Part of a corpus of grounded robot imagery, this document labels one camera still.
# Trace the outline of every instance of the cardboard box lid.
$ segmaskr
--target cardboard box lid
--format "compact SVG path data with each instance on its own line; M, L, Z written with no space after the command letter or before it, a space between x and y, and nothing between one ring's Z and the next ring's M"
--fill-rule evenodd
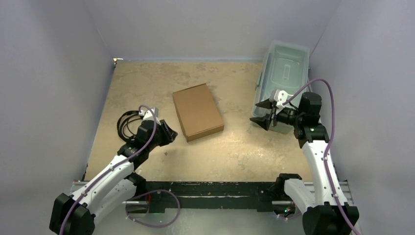
M173 101L186 137L224 125L206 83L174 92Z

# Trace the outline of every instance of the gray wall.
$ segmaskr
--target gray wall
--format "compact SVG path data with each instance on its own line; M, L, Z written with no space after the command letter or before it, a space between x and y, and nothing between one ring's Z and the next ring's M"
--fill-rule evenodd
M311 56L333 87L333 161L364 234L415 234L415 1L344 0ZM326 87L323 122L330 125Z
M272 40L310 47L340 0L87 0L113 57L262 59Z
M49 234L80 179L112 74L82 0L0 1L0 234Z

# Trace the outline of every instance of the beige table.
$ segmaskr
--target beige table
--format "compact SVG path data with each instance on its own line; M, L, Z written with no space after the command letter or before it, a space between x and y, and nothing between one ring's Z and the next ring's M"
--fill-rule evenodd
M92 179L124 142L116 122L139 105L156 106L159 118L179 133L157 147L136 172L149 181L274 181L280 173L312 176L298 142L288 135L251 125L260 63L118 63L96 133L85 180ZM207 83L225 130L187 143L172 92Z

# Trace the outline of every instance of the translucent storage box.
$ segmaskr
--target translucent storage box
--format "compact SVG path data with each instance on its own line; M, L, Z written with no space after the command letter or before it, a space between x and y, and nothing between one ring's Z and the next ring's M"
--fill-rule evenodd
M310 49L295 44L273 41L265 54L262 71L256 83L253 116L262 117L269 110L258 108L256 103L268 99L274 89L284 90L294 94L308 81L308 58ZM300 93L291 103L298 107ZM270 130L289 133L294 128L279 122Z

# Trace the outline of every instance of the cardboard box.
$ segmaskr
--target cardboard box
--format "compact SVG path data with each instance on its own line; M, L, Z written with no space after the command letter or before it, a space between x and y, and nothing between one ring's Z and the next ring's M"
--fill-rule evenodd
M187 142L223 131L225 125L206 83L174 92L173 101Z

